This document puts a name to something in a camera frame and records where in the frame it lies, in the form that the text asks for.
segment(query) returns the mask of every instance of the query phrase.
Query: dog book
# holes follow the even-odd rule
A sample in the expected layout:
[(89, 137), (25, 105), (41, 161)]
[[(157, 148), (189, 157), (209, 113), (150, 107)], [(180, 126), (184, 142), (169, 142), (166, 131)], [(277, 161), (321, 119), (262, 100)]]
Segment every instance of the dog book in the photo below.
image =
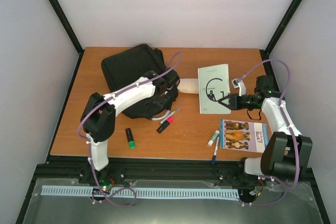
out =
[(228, 64), (199, 68), (198, 86), (201, 114), (231, 113), (230, 109), (218, 103), (230, 92)]
[(268, 142), (267, 123), (221, 119), (221, 148), (263, 153)]

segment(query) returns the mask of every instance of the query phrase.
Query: orange wooden surface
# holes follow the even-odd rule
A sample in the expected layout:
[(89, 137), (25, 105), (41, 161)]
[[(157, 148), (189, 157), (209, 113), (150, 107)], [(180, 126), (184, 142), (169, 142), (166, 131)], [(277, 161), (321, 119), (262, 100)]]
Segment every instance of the orange wooden surface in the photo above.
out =
[[(72, 91), (61, 120), (51, 155), (87, 156), (85, 141), (76, 135), (80, 117), (91, 94), (109, 93), (101, 70), (101, 61), (127, 48), (88, 47), (85, 50)], [(218, 64), (229, 64), (229, 78), (241, 77), (255, 64), (261, 62), (258, 49), (223, 48), (160, 48), (165, 62), (178, 51), (184, 58), (176, 67), (180, 78), (197, 78), (197, 69)], [(244, 83), (247, 93), (253, 93), (256, 78), (265, 74), (261, 66), (252, 72)], [(232, 93), (237, 92), (232, 85)], [(177, 159), (211, 159), (214, 146), (207, 145), (215, 130), (219, 129), (219, 119), (251, 121), (246, 110), (232, 111), (230, 115), (206, 115), (199, 113), (198, 94), (180, 93), (172, 109), (179, 107), (174, 122), (162, 133), (156, 129), (158, 122), (146, 119), (130, 119), (123, 114), (116, 118), (115, 132), (109, 139), (108, 155), (111, 157), (150, 157)], [(251, 115), (257, 118), (258, 111)], [(262, 122), (267, 122), (262, 115)], [(130, 127), (136, 148), (128, 147), (125, 129)], [(237, 160), (242, 157), (260, 157), (261, 154), (236, 150), (219, 149), (218, 160)]]

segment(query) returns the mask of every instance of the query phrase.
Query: red marker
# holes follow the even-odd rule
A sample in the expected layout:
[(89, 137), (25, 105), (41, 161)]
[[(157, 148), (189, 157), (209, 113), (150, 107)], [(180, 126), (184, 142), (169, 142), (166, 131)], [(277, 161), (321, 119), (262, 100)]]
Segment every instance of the red marker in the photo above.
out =
[(172, 117), (167, 118), (167, 120), (164, 121), (156, 131), (158, 133), (163, 132), (173, 121), (174, 119)]

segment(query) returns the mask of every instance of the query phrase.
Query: black frame edge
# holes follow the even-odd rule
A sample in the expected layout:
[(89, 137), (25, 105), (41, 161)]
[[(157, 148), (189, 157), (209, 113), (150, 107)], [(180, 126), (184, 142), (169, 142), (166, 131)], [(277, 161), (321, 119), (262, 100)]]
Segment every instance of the black frame edge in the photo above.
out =
[[(132, 179), (133, 176), (132, 173), (134, 172), (137, 173), (139, 169), (144, 170), (140, 172), (140, 174), (138, 174), (138, 176), (140, 175), (141, 177), (143, 177), (143, 179), (161, 179), (161, 176), (168, 176), (166, 173), (167, 173), (167, 167), (169, 167), (171, 169), (176, 168), (176, 172), (180, 173), (182, 175), (181, 178), (184, 178), (184, 180), (195, 180), (195, 177), (204, 178), (204, 176), (206, 176), (206, 178), (209, 178), (210, 180), (216, 177), (216, 180), (218, 180), (219, 173), (221, 170), (234, 169), (237, 163), (234, 161), (231, 162), (219, 161), (218, 164), (214, 166), (211, 165), (209, 161), (189, 161), (189, 160), (184, 161), (173, 159), (157, 160), (157, 159), (133, 159), (133, 158), (109, 158), (109, 161), (110, 165), (123, 169), (125, 174), (124, 179)], [(23, 223), (24, 221), (30, 199), (33, 196), (32, 193), (34, 191), (37, 179), (77, 178), (81, 180), (81, 178), (83, 177), (80, 177), (80, 174), (83, 173), (84, 170), (90, 170), (88, 166), (89, 164), (87, 162), (87, 158), (79, 156), (78, 157), (52, 156), (50, 164), (37, 165), (26, 198), (19, 212), (16, 224)], [(152, 175), (153, 172), (156, 173), (155, 175), (156, 178), (153, 178)], [(315, 176), (311, 168), (307, 169), (306, 176), (302, 181), (310, 183), (316, 203), (320, 211), (322, 221), (325, 224), (330, 224), (327, 211), (325, 210), (324, 203), (321, 198), (319, 188), (317, 186)], [(245, 189), (244, 186), (238, 186), (238, 187), (234, 186), (233, 188)]]
[(76, 75), (77, 75), (80, 63), (82, 61), (84, 52), (85, 52), (85, 50), (82, 53), (80, 53), (79, 56), (78, 56), (78, 60), (77, 60), (76, 66), (75, 66), (75, 70), (73, 71), (73, 75), (72, 75), (72, 78), (71, 78), (71, 81), (70, 81), (70, 85), (69, 85), (69, 88), (68, 88), (68, 91), (67, 91), (67, 95), (65, 96), (65, 100), (64, 100), (64, 103), (63, 103), (63, 106), (62, 106), (62, 109), (61, 109), (61, 113), (59, 115), (59, 118), (58, 118), (58, 121), (57, 121), (57, 124), (56, 124), (56, 128), (55, 128), (55, 131), (54, 131), (54, 135), (52, 136), (52, 140), (51, 140), (51, 144), (50, 144), (50, 147), (49, 147), (49, 151), (48, 151), (48, 155), (47, 155), (47, 158), (46, 158), (46, 162), (49, 162), (49, 160), (50, 160), (51, 148), (52, 148), (52, 145), (54, 144), (54, 141), (55, 141), (55, 138), (56, 138), (56, 135), (57, 135), (57, 131), (58, 131), (59, 125), (61, 124), (61, 120), (62, 120), (64, 111), (65, 111), (65, 108), (67, 106), (67, 103), (68, 103), (68, 100), (69, 100), (69, 96), (70, 96), (70, 93), (71, 93), (71, 89), (72, 89), (73, 83), (75, 82)]
[(79, 43), (79, 40), (77, 39), (77, 36), (75, 34), (75, 32), (73, 31), (67, 16), (65, 15), (65, 13), (63, 12), (62, 7), (60, 6), (58, 0), (49, 0), (52, 8), (54, 9), (57, 17), (59, 18), (59, 21), (62, 23), (64, 30), (66, 31), (66, 33), (68, 34), (73, 46), (75, 47), (75, 49), (77, 50), (78, 54), (81, 54), (84, 52), (81, 44)]
[(276, 43), (280, 39), (282, 33), (286, 29), (288, 23), (292, 19), (292, 16), (294, 15), (295, 11), (297, 10), (297, 8), (299, 7), (301, 2), (302, 2), (302, 0), (292, 0), (292, 2), (290, 3), (287, 11), (285, 12), (284, 17), (282, 18), (279, 26), (275, 30), (271, 40), (269, 41), (269, 43), (268, 43), (268, 45), (265, 49), (266, 55), (269, 56), (271, 54), (271, 52), (274, 49)]
[[(266, 54), (265, 50), (260, 49), (259, 52), (260, 52), (260, 56), (261, 56), (261, 60), (262, 61), (269, 59), (269, 57)], [(265, 70), (266, 75), (273, 77), (274, 87), (276, 88), (277, 91), (280, 91), (279, 90), (279, 85), (278, 85), (278, 82), (277, 82), (277, 78), (275, 77), (275, 74), (274, 74), (271, 62), (270, 61), (266, 62), (263, 65), (264, 65), (264, 70)]]

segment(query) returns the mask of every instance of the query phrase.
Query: white wall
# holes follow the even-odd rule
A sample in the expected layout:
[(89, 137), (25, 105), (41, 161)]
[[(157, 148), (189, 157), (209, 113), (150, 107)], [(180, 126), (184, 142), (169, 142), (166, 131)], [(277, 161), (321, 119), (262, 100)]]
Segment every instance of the white wall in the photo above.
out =
[(47, 0), (1, 0), (0, 28), (0, 216), (15, 223), (78, 55)]
[[(331, 223), (336, 190), (336, 0), (303, 0), (271, 58), (287, 62), (292, 83), (286, 94), (290, 115), (313, 140), (310, 165)], [(283, 88), (286, 71), (273, 64)]]
[(83, 46), (265, 48), (291, 0), (59, 0)]

